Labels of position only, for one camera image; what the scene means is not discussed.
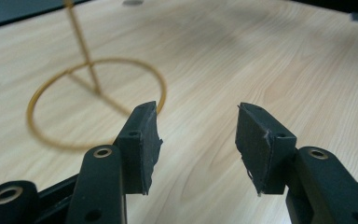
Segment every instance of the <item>yellow wire stand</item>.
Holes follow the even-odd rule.
[[[73,11],[73,3],[71,0],[64,0],[66,9],[68,11],[69,14],[69,18],[71,20],[72,26],[76,32],[76,38],[77,38],[77,42],[81,48],[81,52],[82,55],[84,57],[85,62],[78,64],[74,67],[68,68],[65,71],[55,75],[54,77],[52,77],[51,79],[49,79],[47,82],[45,82],[35,93],[34,96],[31,98],[30,103],[28,104],[27,107],[27,123],[28,126],[30,128],[31,133],[38,138],[40,141],[42,141],[45,144],[48,144],[50,146],[53,147],[58,147],[58,148],[63,148],[63,149],[86,149],[86,148],[92,148],[98,145],[104,145],[104,144],[109,144],[109,142],[104,142],[104,143],[95,143],[95,144],[90,144],[88,146],[85,145],[72,145],[72,144],[65,144],[62,143],[60,141],[57,141],[55,139],[52,139],[48,136],[46,136],[45,134],[43,134],[42,131],[39,130],[39,128],[37,128],[37,126],[34,123],[34,109],[36,106],[37,101],[39,100],[39,98],[41,97],[41,95],[43,94],[43,92],[45,92],[45,90],[50,87],[54,82],[56,82],[57,80],[59,80],[61,77],[64,76],[68,76],[71,79],[73,79],[74,81],[78,82],[81,86],[83,86],[84,88],[86,88],[87,90],[97,94],[102,100],[104,100],[106,103],[108,103],[109,105],[111,105],[112,107],[114,107],[115,109],[119,110],[120,112],[129,115],[131,112],[126,109],[125,107],[119,105],[118,103],[116,103],[114,100],[110,99],[107,95],[105,95],[102,90],[101,90],[101,86],[99,83],[99,80],[97,78],[97,75],[95,73],[94,70],[94,65],[98,64],[98,63],[128,63],[131,65],[135,65],[138,67],[141,67],[145,70],[147,70],[148,72],[150,72],[157,80],[158,80],[158,84],[160,86],[161,89],[161,95],[160,95],[160,99],[157,105],[157,113],[159,113],[162,109],[162,107],[164,106],[165,103],[165,99],[167,96],[167,84],[165,82],[165,79],[163,77],[163,75],[152,65],[150,65],[149,63],[145,63],[139,60],[134,60],[134,59],[127,59],[127,58],[106,58],[106,59],[100,59],[100,60],[96,60],[96,61],[92,61],[90,59],[90,54],[89,51],[86,47],[86,42],[84,40],[84,37],[81,33],[81,30],[79,28],[79,25],[77,23],[77,19],[76,19],[76,15],[75,12]],[[83,81],[81,78],[78,78],[76,76],[72,76],[72,74],[78,70],[81,69],[83,67],[88,67],[89,70],[89,74],[91,76],[92,82],[94,84],[94,87],[90,86],[88,83],[86,83],[85,81]]]

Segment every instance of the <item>wood grain surface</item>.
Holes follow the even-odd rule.
[[[168,98],[149,196],[129,195],[129,223],[290,223],[285,196],[257,197],[234,144],[237,105],[267,109],[297,146],[335,153],[358,181],[358,22],[278,0],[99,0],[76,7],[93,59],[156,66]],[[86,150],[50,147],[25,122],[54,74],[82,63],[65,11],[0,28],[0,184],[45,189],[78,173]],[[128,109],[158,100],[157,81],[126,64],[97,66]],[[77,72],[85,77],[87,71]],[[42,96],[36,124],[68,144],[109,143],[127,117],[68,77]]]

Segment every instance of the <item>circular wire loop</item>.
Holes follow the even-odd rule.
[[[37,101],[39,100],[40,96],[43,94],[43,92],[45,92],[45,90],[50,87],[54,82],[56,82],[58,79],[60,79],[61,77],[67,76],[67,75],[72,75],[72,73],[79,69],[82,68],[84,66],[93,66],[97,63],[129,63],[132,65],[136,65],[139,67],[142,67],[143,69],[151,72],[154,77],[158,80],[158,84],[160,86],[161,89],[161,95],[158,101],[158,105],[157,105],[157,114],[161,111],[162,107],[165,104],[165,100],[167,97],[167,84],[165,82],[165,79],[163,77],[163,75],[152,65],[139,61],[139,60],[134,60],[134,59],[126,59],[126,58],[106,58],[106,59],[100,59],[100,60],[96,60],[91,62],[91,64],[88,63],[81,63],[78,64],[72,68],[69,68],[57,75],[55,75],[54,77],[52,77],[51,79],[49,79],[47,82],[45,82],[33,95],[33,97],[31,98],[31,101],[28,104],[27,107],[27,123],[28,123],[28,127],[31,131],[31,133],[38,138],[40,141],[42,141],[45,144],[48,144],[50,146],[53,147],[58,147],[58,148],[63,148],[63,149],[87,149],[87,148],[92,148],[95,146],[99,146],[99,145],[104,145],[106,143],[94,143],[94,144],[90,144],[90,145],[72,145],[72,144],[65,144],[63,142],[57,141],[55,139],[52,139],[50,137],[47,137],[46,135],[44,135],[35,125],[34,123],[34,108],[36,106]],[[107,98],[106,96],[102,95],[101,93],[98,93],[97,91],[95,92],[96,94],[99,94],[100,96]]]

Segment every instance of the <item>wooden table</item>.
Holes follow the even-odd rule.
[[[140,59],[167,79],[164,144],[149,196],[127,197],[129,223],[290,222],[285,196],[257,197],[246,174],[234,144],[240,102],[266,108],[298,147],[335,153],[358,181],[358,22],[348,15],[272,0],[99,0],[76,12],[93,59]],[[25,110],[43,82],[81,62],[63,10],[0,28],[0,184],[27,179],[41,190],[78,173],[86,150],[42,144]],[[97,72],[127,108],[159,98],[139,68]],[[66,77],[35,119],[52,138],[88,144],[111,142],[127,118]]]

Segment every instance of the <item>black metal bracket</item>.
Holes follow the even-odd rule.
[[[90,149],[80,173],[37,192],[34,183],[0,185],[0,224],[127,223],[126,194],[147,194],[162,141],[156,103],[138,105],[115,143]]]
[[[236,145],[257,193],[283,194],[293,223],[358,223],[358,183],[331,152],[296,149],[265,109],[241,103]]]

